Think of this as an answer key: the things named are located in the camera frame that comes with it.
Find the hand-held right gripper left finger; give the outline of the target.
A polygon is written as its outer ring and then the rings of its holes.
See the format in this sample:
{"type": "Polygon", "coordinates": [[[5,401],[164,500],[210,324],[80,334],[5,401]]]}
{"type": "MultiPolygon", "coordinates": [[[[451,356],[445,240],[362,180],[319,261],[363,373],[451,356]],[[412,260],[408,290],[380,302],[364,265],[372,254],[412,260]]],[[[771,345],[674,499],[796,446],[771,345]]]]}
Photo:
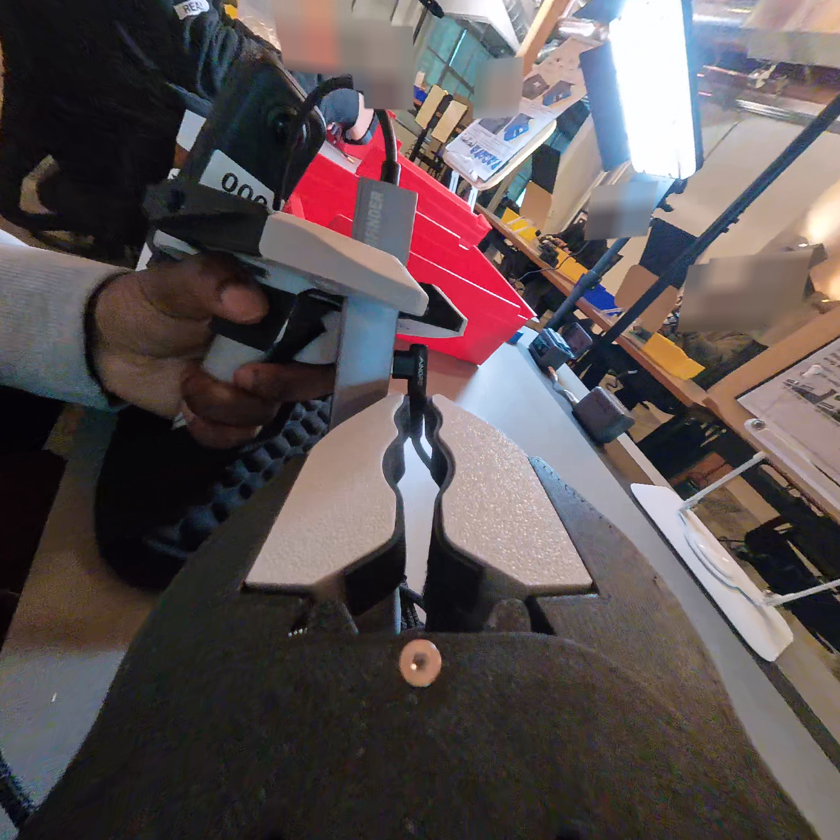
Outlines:
{"type": "Polygon", "coordinates": [[[353,616],[393,594],[406,570],[405,396],[390,394],[310,451],[244,580],[256,592],[335,600],[353,616]]]}

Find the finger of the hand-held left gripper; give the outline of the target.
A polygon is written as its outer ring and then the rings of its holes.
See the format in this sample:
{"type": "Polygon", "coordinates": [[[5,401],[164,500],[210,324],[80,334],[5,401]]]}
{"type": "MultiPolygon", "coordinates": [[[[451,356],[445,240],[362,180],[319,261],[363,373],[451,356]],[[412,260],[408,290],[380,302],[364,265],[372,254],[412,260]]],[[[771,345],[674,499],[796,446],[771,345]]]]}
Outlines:
{"type": "Polygon", "coordinates": [[[427,309],[426,291],[398,258],[286,213],[268,216],[259,254],[346,297],[369,298],[412,316],[427,309]]]}
{"type": "Polygon", "coordinates": [[[427,294],[427,307],[422,315],[399,312],[396,332],[419,339],[453,339],[463,336],[467,317],[433,284],[421,282],[427,294]]]}

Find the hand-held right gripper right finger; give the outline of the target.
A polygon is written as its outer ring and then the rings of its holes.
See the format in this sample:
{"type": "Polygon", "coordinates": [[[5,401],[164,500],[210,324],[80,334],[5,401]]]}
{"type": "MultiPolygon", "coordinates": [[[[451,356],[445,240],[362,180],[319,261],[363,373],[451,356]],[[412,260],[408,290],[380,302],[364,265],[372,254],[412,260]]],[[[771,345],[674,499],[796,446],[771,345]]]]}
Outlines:
{"type": "Polygon", "coordinates": [[[593,593],[526,452],[441,395],[424,420],[438,488],[423,588],[427,629],[478,632],[500,602],[593,593]]]}

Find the grey usb hub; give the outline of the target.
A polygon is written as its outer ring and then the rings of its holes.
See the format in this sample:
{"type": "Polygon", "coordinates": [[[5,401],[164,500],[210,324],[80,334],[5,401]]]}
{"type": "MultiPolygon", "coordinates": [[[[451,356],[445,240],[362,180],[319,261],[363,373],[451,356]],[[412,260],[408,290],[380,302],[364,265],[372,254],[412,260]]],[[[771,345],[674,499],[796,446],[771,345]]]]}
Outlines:
{"type": "MultiPolygon", "coordinates": [[[[387,182],[361,178],[352,237],[405,265],[417,195],[387,182]]],[[[404,307],[364,298],[343,304],[329,428],[380,401],[389,392],[397,322],[404,307]]]]}

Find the person's left forearm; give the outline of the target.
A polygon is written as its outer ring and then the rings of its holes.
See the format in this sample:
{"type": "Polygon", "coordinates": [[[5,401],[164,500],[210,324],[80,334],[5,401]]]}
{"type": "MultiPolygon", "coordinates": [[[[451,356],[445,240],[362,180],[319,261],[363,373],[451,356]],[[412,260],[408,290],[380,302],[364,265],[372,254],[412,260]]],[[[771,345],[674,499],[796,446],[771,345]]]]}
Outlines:
{"type": "Polygon", "coordinates": [[[2,231],[2,386],[102,411],[121,408],[102,387],[88,338],[100,289],[128,273],[2,231]]]}

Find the person's left hand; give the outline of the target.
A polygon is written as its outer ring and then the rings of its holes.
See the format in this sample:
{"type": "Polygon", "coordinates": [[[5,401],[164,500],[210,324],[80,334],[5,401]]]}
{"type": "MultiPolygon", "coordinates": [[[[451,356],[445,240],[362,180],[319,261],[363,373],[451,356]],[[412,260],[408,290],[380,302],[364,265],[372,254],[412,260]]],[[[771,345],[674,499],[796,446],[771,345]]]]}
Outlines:
{"type": "Polygon", "coordinates": [[[120,275],[94,301],[94,370],[105,391],[159,417],[182,414],[200,445],[232,448],[253,439],[285,403],[333,391],[327,365],[245,364],[231,384],[201,367],[213,318],[261,321],[268,300],[234,257],[203,254],[120,275]]]}

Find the red plastic bin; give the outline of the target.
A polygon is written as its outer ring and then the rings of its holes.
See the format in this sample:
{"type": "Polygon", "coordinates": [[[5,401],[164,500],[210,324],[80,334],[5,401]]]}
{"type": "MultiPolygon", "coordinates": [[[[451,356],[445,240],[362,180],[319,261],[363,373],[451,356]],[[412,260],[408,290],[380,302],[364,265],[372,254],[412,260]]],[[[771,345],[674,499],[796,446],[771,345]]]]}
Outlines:
{"type": "Polygon", "coordinates": [[[475,245],[460,236],[459,231],[419,212],[412,214],[409,225],[408,211],[414,208],[414,205],[395,206],[395,212],[391,213],[386,205],[355,211],[348,207],[317,214],[307,212],[307,220],[390,254],[405,266],[411,254],[443,266],[451,260],[447,253],[475,245]]]}
{"type": "Polygon", "coordinates": [[[422,339],[430,350],[480,365],[535,318],[475,245],[444,248],[429,256],[411,252],[407,268],[415,280],[439,288],[467,319],[460,337],[422,339]]]}
{"type": "MultiPolygon", "coordinates": [[[[385,159],[382,129],[374,131],[364,144],[340,140],[331,131],[318,156],[309,165],[293,191],[286,213],[307,219],[307,212],[315,214],[329,210],[354,210],[360,179],[376,179],[385,159]]],[[[447,228],[457,230],[462,237],[481,237],[489,228],[467,202],[436,181],[424,169],[398,154],[401,166],[400,186],[417,195],[416,209],[447,228]]]]}

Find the small blue-grey device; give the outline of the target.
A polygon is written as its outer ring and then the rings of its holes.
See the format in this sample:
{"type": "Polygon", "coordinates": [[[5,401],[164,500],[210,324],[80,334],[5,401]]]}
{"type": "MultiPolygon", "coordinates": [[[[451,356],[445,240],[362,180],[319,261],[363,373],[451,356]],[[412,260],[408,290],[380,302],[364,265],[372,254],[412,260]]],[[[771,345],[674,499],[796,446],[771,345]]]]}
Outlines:
{"type": "Polygon", "coordinates": [[[574,361],[574,352],[567,341],[554,329],[542,329],[528,346],[535,364],[541,371],[557,371],[564,364],[574,361]]]}

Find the grey charger box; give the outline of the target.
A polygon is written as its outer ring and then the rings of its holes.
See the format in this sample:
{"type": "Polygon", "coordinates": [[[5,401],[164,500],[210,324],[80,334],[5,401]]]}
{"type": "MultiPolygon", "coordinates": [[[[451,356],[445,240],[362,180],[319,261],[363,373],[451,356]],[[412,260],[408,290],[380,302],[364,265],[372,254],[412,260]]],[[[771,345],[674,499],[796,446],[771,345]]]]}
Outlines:
{"type": "Polygon", "coordinates": [[[588,437],[604,446],[626,434],[635,418],[612,392],[597,386],[572,406],[572,414],[588,437]]]}

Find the dark foam pad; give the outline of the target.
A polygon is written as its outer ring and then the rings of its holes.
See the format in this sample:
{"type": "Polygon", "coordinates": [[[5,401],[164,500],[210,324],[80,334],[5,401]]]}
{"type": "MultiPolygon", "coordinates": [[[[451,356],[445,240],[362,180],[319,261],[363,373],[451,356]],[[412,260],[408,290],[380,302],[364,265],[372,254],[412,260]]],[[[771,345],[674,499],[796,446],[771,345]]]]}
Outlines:
{"type": "Polygon", "coordinates": [[[138,408],[118,415],[94,497],[101,558],[123,582],[161,592],[218,526],[327,433],[332,398],[285,404],[257,437],[205,448],[138,408]]]}

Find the white poster stand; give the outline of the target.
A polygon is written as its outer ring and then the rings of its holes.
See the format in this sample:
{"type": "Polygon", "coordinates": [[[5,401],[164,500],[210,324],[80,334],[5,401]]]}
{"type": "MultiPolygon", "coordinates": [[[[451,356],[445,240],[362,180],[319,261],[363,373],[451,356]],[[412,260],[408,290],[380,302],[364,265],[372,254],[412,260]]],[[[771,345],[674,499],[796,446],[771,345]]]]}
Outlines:
{"type": "Polygon", "coordinates": [[[672,489],[664,486],[634,483],[631,491],[742,640],[755,654],[774,662],[793,642],[792,630],[779,608],[812,595],[825,592],[837,594],[839,580],[790,594],[762,591],[698,519],[693,509],[713,490],[724,487],[734,477],[770,457],[775,457],[783,467],[803,478],[807,489],[816,490],[819,496],[828,499],[835,507],[838,507],[838,479],[830,477],[827,468],[819,466],[816,456],[808,455],[803,444],[796,443],[792,436],[766,421],[750,419],[745,422],[744,429],[762,445],[759,452],[744,465],[687,500],[682,500],[672,489]]]}

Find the yellow storage bin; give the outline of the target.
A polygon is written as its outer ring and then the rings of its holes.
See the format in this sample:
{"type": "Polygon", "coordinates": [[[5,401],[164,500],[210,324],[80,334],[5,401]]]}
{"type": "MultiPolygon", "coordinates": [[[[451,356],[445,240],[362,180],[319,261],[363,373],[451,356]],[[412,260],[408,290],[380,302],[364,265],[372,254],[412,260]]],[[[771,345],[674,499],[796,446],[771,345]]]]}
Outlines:
{"type": "Polygon", "coordinates": [[[693,380],[705,370],[704,365],[691,359],[677,344],[660,333],[653,334],[642,351],[668,375],[681,381],[693,380]]]}

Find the wooden backing board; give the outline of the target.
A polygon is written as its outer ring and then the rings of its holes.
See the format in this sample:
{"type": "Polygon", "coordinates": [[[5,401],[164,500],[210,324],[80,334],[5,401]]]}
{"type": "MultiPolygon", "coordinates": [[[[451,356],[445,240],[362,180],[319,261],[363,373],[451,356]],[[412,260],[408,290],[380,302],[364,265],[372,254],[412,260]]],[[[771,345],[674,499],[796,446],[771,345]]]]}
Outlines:
{"type": "Polygon", "coordinates": [[[839,310],[818,316],[782,341],[768,348],[707,392],[705,406],[750,447],[764,455],[764,463],[798,489],[805,499],[830,519],[839,522],[838,489],[830,488],[801,453],[795,453],[766,428],[756,428],[754,416],[739,402],[740,396],[784,373],[794,364],[819,351],[839,335],[839,310]]]}

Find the black light stand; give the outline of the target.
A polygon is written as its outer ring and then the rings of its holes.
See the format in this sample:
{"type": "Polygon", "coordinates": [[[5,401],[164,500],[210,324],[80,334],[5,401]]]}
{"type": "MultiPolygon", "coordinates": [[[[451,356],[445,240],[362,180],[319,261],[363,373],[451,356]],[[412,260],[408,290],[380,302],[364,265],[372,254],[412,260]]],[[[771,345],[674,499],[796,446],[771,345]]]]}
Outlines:
{"type": "Polygon", "coordinates": [[[575,363],[581,365],[596,361],[656,301],[662,292],[682,288],[689,267],[694,265],[720,236],[726,234],[729,228],[739,221],[741,215],[830,128],[838,116],[839,96],[836,95],[715,221],[675,258],[666,272],[625,311],[624,315],[606,332],[593,340],[591,347],[575,363]]]}

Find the led light panel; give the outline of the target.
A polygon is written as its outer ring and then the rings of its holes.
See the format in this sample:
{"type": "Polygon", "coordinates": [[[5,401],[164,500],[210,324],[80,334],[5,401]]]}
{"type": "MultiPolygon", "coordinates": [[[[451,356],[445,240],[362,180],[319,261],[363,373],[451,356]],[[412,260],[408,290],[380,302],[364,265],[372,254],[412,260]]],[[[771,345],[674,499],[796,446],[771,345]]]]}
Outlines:
{"type": "Polygon", "coordinates": [[[703,164],[690,2],[591,2],[605,38],[580,54],[602,167],[686,180],[703,164]]]}

